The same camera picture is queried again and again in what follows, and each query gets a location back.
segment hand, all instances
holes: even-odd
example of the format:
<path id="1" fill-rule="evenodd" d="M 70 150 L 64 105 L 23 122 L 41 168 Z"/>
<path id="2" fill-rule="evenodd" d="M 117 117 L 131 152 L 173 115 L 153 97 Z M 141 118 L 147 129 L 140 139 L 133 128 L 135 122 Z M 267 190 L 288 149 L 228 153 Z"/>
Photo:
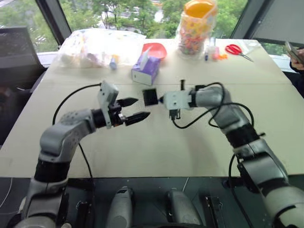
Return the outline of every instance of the hand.
<path id="1" fill-rule="evenodd" d="M 298 54 L 299 54 L 299 57 L 300 57 L 300 58 L 304 59 L 304 49 L 298 50 Z M 296 59 L 293 58 L 293 57 L 290 57 L 290 59 L 291 59 L 291 65 L 292 65 L 294 68 L 296 68 L 296 69 L 298 69 L 298 70 L 304 70 L 303 64 L 299 63 L 298 60 L 296 60 Z"/>

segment white plastic bag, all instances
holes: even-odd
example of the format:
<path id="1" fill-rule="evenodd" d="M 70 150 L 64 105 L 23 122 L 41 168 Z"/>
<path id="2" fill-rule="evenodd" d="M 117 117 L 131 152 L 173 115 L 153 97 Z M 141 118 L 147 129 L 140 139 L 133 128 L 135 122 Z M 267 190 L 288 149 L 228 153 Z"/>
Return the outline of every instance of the white plastic bag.
<path id="1" fill-rule="evenodd" d="M 252 52 L 262 46 L 255 39 L 240 39 L 240 40 L 238 40 L 238 43 L 239 43 L 239 46 L 242 49 L 244 55 L 247 55 L 250 52 Z"/>
<path id="2" fill-rule="evenodd" d="M 108 67 L 113 55 L 117 65 L 131 66 L 140 56 L 144 35 L 129 31 L 89 28 L 74 31 L 60 48 L 63 67 Z"/>

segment window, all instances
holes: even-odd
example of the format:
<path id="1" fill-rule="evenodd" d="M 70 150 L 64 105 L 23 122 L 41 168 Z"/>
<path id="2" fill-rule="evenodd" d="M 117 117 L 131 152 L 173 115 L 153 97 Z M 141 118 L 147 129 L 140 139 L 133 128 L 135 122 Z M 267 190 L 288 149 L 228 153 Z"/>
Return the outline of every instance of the window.
<path id="1" fill-rule="evenodd" d="M 270 55 L 286 54 L 284 42 L 295 44 L 304 43 L 304 1 L 276 0 L 272 3 L 265 16 L 260 20 L 253 39 L 261 42 Z"/>
<path id="2" fill-rule="evenodd" d="M 271 43 L 265 43 L 265 42 L 261 42 L 261 45 L 263 46 L 265 51 L 270 55 L 281 56 L 283 54 L 287 54 L 287 52 L 285 51 L 284 45 L 271 44 Z"/>
<path id="3" fill-rule="evenodd" d="M 58 44 L 35 0 L 0 1 L 0 28 L 27 26 L 37 52 L 57 51 Z"/>
<path id="4" fill-rule="evenodd" d="M 59 0 L 72 31 L 128 30 L 147 38 L 173 38 L 189 0 Z M 229 38 L 248 0 L 218 0 L 217 38 Z"/>

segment orange lid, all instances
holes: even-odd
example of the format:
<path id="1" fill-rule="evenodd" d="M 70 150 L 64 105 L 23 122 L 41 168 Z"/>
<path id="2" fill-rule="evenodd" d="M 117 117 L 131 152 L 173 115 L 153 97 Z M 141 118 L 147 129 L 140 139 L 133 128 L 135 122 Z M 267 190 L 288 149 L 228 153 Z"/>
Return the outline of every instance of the orange lid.
<path id="1" fill-rule="evenodd" d="M 213 0 L 191 0 L 184 6 L 184 11 L 188 16 L 202 18 L 215 6 Z"/>

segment plastic bag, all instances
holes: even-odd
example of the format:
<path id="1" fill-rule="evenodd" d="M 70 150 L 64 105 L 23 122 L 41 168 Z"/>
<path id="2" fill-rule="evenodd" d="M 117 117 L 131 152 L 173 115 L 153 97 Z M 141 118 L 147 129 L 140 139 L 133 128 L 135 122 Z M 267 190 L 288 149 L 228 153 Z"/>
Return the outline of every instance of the plastic bag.
<path id="1" fill-rule="evenodd" d="M 182 12 L 180 24 L 176 31 L 179 50 L 188 56 L 200 57 L 204 50 L 204 42 L 208 39 L 216 25 L 217 4 L 202 18 L 196 18 Z"/>
<path id="2" fill-rule="evenodd" d="M 244 55 L 247 55 L 262 46 L 257 40 L 254 39 L 241 39 L 238 40 L 238 43 Z"/>
<path id="3" fill-rule="evenodd" d="M 131 66 L 140 56 L 144 35 L 129 31 L 89 28 L 74 31 L 60 48 L 62 67 L 108 67 L 115 56 L 117 65 Z"/>

